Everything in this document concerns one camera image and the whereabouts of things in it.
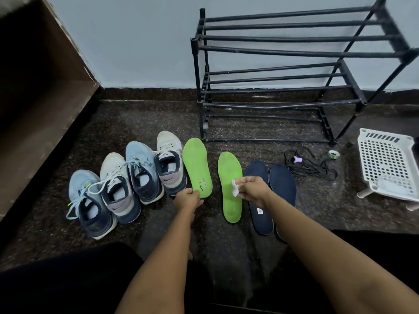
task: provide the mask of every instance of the light blue sneaker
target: light blue sneaker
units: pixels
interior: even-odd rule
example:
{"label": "light blue sneaker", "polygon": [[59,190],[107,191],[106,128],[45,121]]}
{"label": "light blue sneaker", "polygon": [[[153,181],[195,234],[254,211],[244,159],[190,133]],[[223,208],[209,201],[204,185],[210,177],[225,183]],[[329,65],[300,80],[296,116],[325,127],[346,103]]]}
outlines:
{"label": "light blue sneaker", "polygon": [[139,200],[148,205],[162,198],[164,188],[156,172],[152,149],[144,143],[131,141],[125,150],[125,159],[132,188]]}
{"label": "light blue sneaker", "polygon": [[[99,176],[86,169],[79,169],[73,173],[68,186],[70,209],[67,219],[79,219],[81,227],[93,239],[105,237],[117,226],[117,218],[105,206],[100,194],[90,194],[89,186],[100,181]],[[92,186],[98,191],[98,185]]]}

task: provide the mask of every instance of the forearm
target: forearm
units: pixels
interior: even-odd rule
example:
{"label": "forearm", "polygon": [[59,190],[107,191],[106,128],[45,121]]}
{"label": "forearm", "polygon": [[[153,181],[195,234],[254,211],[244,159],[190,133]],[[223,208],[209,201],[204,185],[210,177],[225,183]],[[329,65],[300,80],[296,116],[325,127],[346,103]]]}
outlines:
{"label": "forearm", "polygon": [[269,194],[268,211],[338,312],[409,313],[419,297],[362,252]]}
{"label": "forearm", "polygon": [[117,313],[183,313],[190,220],[191,213],[186,210],[176,215],[132,279]]}

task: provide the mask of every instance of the white tissue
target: white tissue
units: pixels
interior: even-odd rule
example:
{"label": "white tissue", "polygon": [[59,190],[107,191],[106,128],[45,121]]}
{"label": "white tissue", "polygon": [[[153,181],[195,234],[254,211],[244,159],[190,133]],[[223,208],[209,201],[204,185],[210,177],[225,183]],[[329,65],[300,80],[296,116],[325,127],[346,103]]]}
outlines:
{"label": "white tissue", "polygon": [[238,193],[240,193],[240,191],[238,190],[238,186],[236,185],[234,179],[231,180],[231,184],[233,185],[233,196],[237,197],[237,195],[238,195]]}

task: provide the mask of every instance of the white plastic basket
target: white plastic basket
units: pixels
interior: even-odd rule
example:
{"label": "white plastic basket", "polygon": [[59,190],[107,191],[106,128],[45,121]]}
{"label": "white plastic basket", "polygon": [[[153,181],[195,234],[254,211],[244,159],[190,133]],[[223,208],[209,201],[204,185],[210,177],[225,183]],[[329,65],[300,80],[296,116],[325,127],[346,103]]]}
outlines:
{"label": "white plastic basket", "polygon": [[412,153],[413,138],[364,128],[359,132],[359,157],[368,188],[357,196],[378,193],[407,200],[409,210],[419,209],[419,169]]}

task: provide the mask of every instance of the black metal shoe rack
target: black metal shoe rack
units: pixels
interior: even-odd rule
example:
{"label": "black metal shoe rack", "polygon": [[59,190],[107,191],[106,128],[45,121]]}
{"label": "black metal shoe rack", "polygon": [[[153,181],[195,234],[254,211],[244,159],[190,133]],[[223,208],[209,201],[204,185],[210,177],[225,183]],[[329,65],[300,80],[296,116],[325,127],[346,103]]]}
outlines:
{"label": "black metal shoe rack", "polygon": [[[196,92],[197,103],[199,108],[199,128],[201,131],[201,139],[204,141],[269,141],[269,142],[320,142],[329,143],[330,145],[336,144],[339,139],[345,134],[353,121],[362,112],[364,107],[371,102],[378,93],[383,91],[388,84],[418,55],[419,48],[410,48],[405,38],[398,30],[393,19],[389,15],[385,7],[386,0],[377,0],[371,7],[350,7],[341,9],[329,10],[314,10],[314,11],[301,11],[301,12],[284,12],[284,13],[271,13],[271,14],[256,14],[256,15],[240,15],[228,17],[205,17],[205,9],[200,9],[200,19],[196,30],[196,35],[191,38],[192,54],[194,56],[194,67],[196,77]],[[254,19],[268,19],[278,17],[303,17],[307,15],[327,15],[337,13],[351,13],[351,12],[368,12],[364,20],[353,21],[335,21],[335,22],[302,22],[302,23],[282,23],[282,24],[248,24],[248,25],[211,25],[212,22],[224,22],[235,20],[254,20]],[[338,37],[246,37],[246,36],[210,36],[207,31],[215,30],[250,30],[250,29],[280,29],[280,28],[300,28],[300,27],[334,27],[334,26],[359,26],[354,36],[338,36]],[[381,26],[384,35],[377,36],[360,36],[365,26]],[[343,52],[319,52],[319,51],[278,51],[267,49],[252,49],[252,48],[232,48],[221,46],[209,46],[208,41],[238,41],[238,42],[275,42],[275,43],[324,43],[324,42],[348,42],[347,47]],[[388,41],[393,48],[393,52],[349,52],[350,48],[355,42],[360,41]],[[205,74],[201,84],[199,79],[199,63],[198,53],[204,51],[205,54]],[[280,56],[305,56],[305,57],[330,57],[338,58],[336,62],[331,63],[318,63],[297,66],[284,66],[272,68],[256,68],[244,70],[231,70],[211,72],[210,64],[208,61],[208,52],[226,52],[226,53],[246,53],[246,54],[263,54],[263,55],[280,55]],[[377,91],[369,98],[366,99],[362,90],[359,89],[355,79],[353,78],[348,66],[345,63],[345,58],[398,58],[400,65],[393,71],[393,73],[385,80],[385,82],[377,89]],[[299,76],[283,76],[283,77],[266,77],[266,78],[241,78],[232,80],[218,80],[212,81],[212,75],[222,74],[241,74],[249,72],[267,72],[267,71],[286,71],[298,68],[313,68],[313,67],[327,67],[332,68],[331,73],[308,74]],[[322,87],[304,87],[304,88],[283,88],[283,89],[211,89],[212,84],[228,84],[228,83],[245,83],[245,82],[263,82],[272,80],[286,80],[286,79],[307,79],[307,78],[328,78],[325,86]],[[342,77],[346,83],[344,86],[330,86],[333,77]],[[343,89],[351,90],[354,99],[339,100],[339,101],[323,101],[323,96],[326,90],[329,89]],[[307,91],[317,90],[319,95],[317,99],[311,103],[288,103],[288,104],[269,104],[261,106],[260,104],[235,104],[223,103],[213,101],[213,96],[218,94],[249,94],[249,93],[272,93],[272,92],[286,92],[286,91]],[[343,127],[340,133],[334,137],[331,127],[329,126],[327,117],[324,113],[324,106],[331,105],[347,105],[355,104],[355,111],[349,122]],[[301,112],[304,109],[317,110],[318,119],[309,120],[314,123],[321,123],[326,139],[324,140],[304,140],[304,139],[283,139],[283,138],[207,138],[210,118],[271,118],[276,121],[301,121],[301,118],[290,118],[284,116],[266,116],[264,114],[220,114],[212,113],[213,108],[232,108],[242,110],[295,110]]]}

